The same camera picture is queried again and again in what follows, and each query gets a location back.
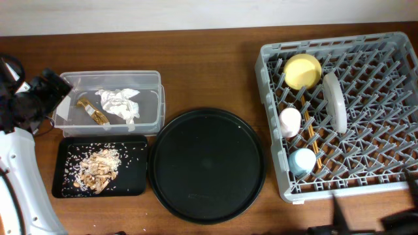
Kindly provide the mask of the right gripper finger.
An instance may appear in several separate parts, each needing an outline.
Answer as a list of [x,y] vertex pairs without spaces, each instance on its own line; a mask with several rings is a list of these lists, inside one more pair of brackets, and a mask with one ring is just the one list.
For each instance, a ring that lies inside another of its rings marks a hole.
[[349,234],[347,221],[335,195],[332,196],[332,202],[334,206],[332,219],[333,231],[337,234]]
[[404,169],[404,175],[406,177],[406,182],[409,187],[409,192],[411,195],[411,200],[413,202],[414,208],[417,209],[417,182],[413,178],[410,172],[408,172],[406,169]]

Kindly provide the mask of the blue cup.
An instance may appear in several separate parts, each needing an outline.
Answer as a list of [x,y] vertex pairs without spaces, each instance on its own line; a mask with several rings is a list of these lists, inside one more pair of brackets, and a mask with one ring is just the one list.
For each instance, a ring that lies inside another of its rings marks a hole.
[[295,175],[300,176],[312,171],[316,164],[315,153],[308,148],[300,148],[292,152],[288,158],[289,170]]

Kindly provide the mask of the gold foil wrapper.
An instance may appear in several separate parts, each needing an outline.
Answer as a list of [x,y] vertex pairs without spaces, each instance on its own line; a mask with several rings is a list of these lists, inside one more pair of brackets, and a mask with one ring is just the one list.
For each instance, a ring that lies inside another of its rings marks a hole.
[[98,125],[109,125],[110,122],[107,119],[107,117],[99,111],[94,105],[90,103],[89,100],[87,100],[85,97],[81,97],[77,103],[77,107],[82,107],[86,113],[92,118],[94,122],[96,122]]

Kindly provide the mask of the white napkin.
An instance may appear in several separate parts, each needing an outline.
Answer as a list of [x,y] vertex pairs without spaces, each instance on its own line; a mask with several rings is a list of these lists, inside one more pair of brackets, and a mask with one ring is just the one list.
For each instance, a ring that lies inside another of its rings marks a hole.
[[131,100],[140,91],[135,89],[100,89],[95,92],[101,98],[101,107],[109,114],[114,114],[125,120],[126,124],[134,124],[134,119],[139,118],[139,105]]

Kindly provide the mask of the pink cup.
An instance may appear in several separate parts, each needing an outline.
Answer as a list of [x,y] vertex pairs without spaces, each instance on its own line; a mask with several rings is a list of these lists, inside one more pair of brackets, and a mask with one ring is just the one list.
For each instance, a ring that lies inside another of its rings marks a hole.
[[285,108],[279,115],[281,133],[284,138],[292,138],[299,132],[301,114],[296,108]]

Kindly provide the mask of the white round plate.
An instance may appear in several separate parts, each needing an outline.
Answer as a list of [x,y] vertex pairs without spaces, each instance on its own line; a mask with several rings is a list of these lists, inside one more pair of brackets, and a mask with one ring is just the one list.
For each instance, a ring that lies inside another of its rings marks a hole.
[[327,101],[326,111],[331,116],[331,125],[336,133],[347,132],[347,111],[344,96],[337,76],[330,72],[323,78],[324,99]]

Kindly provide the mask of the food scraps with rice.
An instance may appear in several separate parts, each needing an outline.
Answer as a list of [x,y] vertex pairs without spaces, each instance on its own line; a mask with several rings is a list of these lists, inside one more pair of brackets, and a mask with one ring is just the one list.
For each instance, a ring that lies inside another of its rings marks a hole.
[[90,190],[93,196],[103,193],[120,173],[122,154],[115,147],[103,147],[87,154],[76,164],[73,185],[82,191]]

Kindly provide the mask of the yellow bowl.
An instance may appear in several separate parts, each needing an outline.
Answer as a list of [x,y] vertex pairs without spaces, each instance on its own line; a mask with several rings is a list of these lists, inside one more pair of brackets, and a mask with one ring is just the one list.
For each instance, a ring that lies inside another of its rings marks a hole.
[[319,61],[310,54],[297,54],[291,57],[283,68],[285,83],[292,89],[301,90],[317,85],[322,69]]

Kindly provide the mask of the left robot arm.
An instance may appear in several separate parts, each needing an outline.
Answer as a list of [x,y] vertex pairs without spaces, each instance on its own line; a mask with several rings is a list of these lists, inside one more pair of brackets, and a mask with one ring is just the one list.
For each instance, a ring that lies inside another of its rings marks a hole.
[[48,198],[35,137],[72,86],[50,69],[25,80],[21,62],[1,54],[1,224],[5,234],[66,234]]

